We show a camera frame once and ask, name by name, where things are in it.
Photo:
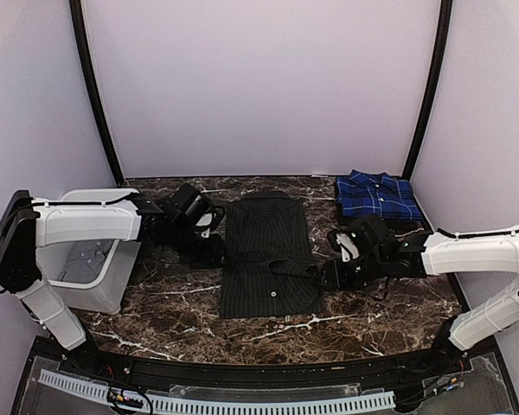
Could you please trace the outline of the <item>black pinstriped long sleeve shirt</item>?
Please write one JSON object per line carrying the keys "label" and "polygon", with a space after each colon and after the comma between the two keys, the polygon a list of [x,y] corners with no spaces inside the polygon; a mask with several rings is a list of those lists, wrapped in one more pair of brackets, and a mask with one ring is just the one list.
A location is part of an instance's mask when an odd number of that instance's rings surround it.
{"label": "black pinstriped long sleeve shirt", "polygon": [[324,310],[301,200],[264,191],[228,203],[225,242],[229,265],[221,277],[221,318]]}

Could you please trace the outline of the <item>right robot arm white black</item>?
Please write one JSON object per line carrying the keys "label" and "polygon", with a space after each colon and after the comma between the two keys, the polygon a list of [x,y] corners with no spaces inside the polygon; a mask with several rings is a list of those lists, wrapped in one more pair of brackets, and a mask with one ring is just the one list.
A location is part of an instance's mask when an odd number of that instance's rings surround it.
{"label": "right robot arm white black", "polygon": [[519,322],[519,225],[479,233],[438,229],[399,239],[375,214],[330,236],[340,258],[326,262],[317,284],[326,291],[358,291],[377,278],[425,278],[458,272],[508,272],[515,279],[476,308],[446,320],[424,357],[433,375],[458,356]]}

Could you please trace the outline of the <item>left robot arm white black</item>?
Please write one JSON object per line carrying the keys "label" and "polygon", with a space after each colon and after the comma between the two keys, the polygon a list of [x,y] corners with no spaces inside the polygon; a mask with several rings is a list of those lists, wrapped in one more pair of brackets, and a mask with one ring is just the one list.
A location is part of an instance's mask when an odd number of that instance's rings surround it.
{"label": "left robot arm white black", "polygon": [[72,190],[58,201],[16,191],[0,220],[0,291],[17,297],[86,377],[104,356],[76,310],[115,315],[144,242],[174,250],[180,263],[220,268],[225,246],[215,230],[225,216],[184,184],[162,204],[134,188]]}

